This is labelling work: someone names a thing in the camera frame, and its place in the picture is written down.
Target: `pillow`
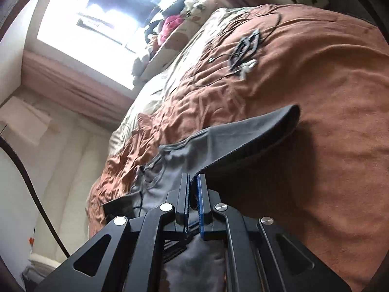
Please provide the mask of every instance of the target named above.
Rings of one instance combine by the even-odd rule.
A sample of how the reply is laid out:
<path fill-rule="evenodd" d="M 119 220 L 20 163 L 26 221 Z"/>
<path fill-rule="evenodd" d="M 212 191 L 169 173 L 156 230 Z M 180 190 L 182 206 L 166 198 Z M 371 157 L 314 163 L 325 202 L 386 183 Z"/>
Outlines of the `pillow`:
<path fill-rule="evenodd" d="M 183 23 L 162 44 L 146 66 L 142 75 L 137 79 L 137 84 L 146 83 L 152 77 L 155 77 L 169 67 L 176 56 L 217 8 L 217 3 L 214 0 L 196 0 L 193 5 L 196 8 L 194 10 L 191 9 L 190 12 L 188 10 L 185 11 L 186 15 Z"/>
<path fill-rule="evenodd" d="M 30 254 L 30 256 L 28 257 L 28 260 L 38 270 L 40 270 L 41 272 L 43 272 L 45 274 L 49 274 L 50 272 L 52 272 L 53 270 L 55 270 L 56 268 L 58 268 L 61 265 L 61 263 L 59 263 L 58 261 L 46 258 L 44 256 L 37 254 L 37 253 Z"/>

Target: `wall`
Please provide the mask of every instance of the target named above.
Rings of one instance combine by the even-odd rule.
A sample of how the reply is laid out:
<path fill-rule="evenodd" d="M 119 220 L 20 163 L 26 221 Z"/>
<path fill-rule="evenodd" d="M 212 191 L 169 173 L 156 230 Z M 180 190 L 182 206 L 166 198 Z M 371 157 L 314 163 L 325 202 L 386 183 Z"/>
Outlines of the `wall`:
<path fill-rule="evenodd" d="M 0 41 L 0 104 L 20 85 L 28 26 L 38 0 L 30 0 Z"/>
<path fill-rule="evenodd" d="M 71 18 L 76 13 L 75 2 L 39 0 L 25 48 L 135 99 L 140 89 L 133 89 L 132 85 L 133 54 L 103 36 L 76 26 Z"/>
<path fill-rule="evenodd" d="M 37 147 L 21 140 L 6 128 L 4 137 L 22 160 L 36 193 L 42 199 L 77 117 L 67 109 L 31 91 L 17 91 L 18 96 L 36 108 L 49 113 L 53 127 L 48 129 Z M 34 235 L 38 210 L 19 171 L 0 149 L 0 255 L 15 279 L 22 285 L 20 274 L 30 254 L 28 239 Z"/>

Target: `bed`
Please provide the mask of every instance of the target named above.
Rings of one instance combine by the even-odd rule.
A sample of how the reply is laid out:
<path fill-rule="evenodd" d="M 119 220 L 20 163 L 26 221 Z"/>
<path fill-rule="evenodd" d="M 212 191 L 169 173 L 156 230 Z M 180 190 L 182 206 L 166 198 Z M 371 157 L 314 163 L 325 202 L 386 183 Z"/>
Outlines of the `bed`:
<path fill-rule="evenodd" d="M 258 28 L 275 29 L 257 65 L 244 80 L 228 75 L 220 55 Z M 89 236 L 106 223 L 102 204 L 131 192 L 160 145 L 298 104 L 290 137 L 209 188 L 244 215 L 273 217 L 359 292 L 389 249 L 388 98 L 389 47 L 375 26 L 299 4 L 218 9 L 112 134 L 87 200 Z"/>

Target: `orange bedspread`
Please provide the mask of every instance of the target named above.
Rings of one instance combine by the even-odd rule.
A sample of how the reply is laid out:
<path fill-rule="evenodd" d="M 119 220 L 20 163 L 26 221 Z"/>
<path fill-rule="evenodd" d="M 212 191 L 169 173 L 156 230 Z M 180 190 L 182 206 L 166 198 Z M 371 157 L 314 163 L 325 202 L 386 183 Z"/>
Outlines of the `orange bedspread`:
<path fill-rule="evenodd" d="M 256 28 L 266 36 L 277 15 L 259 15 L 269 12 L 281 23 L 247 80 L 212 83 L 228 63 L 208 58 L 231 52 Z M 360 291 L 389 249 L 389 47 L 362 20 L 303 5 L 257 7 L 225 31 L 244 18 L 208 44 L 159 110 L 139 115 L 139 129 L 92 189 L 90 234 L 104 226 L 101 204 L 129 192 L 160 144 L 297 103 L 301 121 L 291 137 L 242 177 L 220 177 L 209 188 L 242 214 L 274 217 Z"/>

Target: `gray cloth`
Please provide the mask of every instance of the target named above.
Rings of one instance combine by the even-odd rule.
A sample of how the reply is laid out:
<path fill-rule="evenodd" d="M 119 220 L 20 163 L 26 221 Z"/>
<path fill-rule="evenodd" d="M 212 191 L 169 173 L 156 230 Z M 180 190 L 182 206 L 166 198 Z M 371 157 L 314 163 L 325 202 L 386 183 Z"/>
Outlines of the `gray cloth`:
<path fill-rule="evenodd" d="M 111 201 L 109 206 L 120 207 L 115 215 L 126 215 L 135 206 L 141 206 L 141 214 L 146 214 L 164 203 L 169 191 L 180 187 L 183 173 L 189 173 L 191 178 L 205 173 L 213 180 L 218 175 L 233 174 L 290 135 L 299 116 L 300 108 L 291 105 L 209 127 L 176 144 L 162 145 L 158 155 L 139 169 L 130 193 Z M 198 213 L 192 210 L 189 222 L 196 219 Z M 197 235 L 186 251 L 165 264 L 164 270 L 170 292 L 221 292 L 225 273 L 223 243 L 205 242 Z"/>

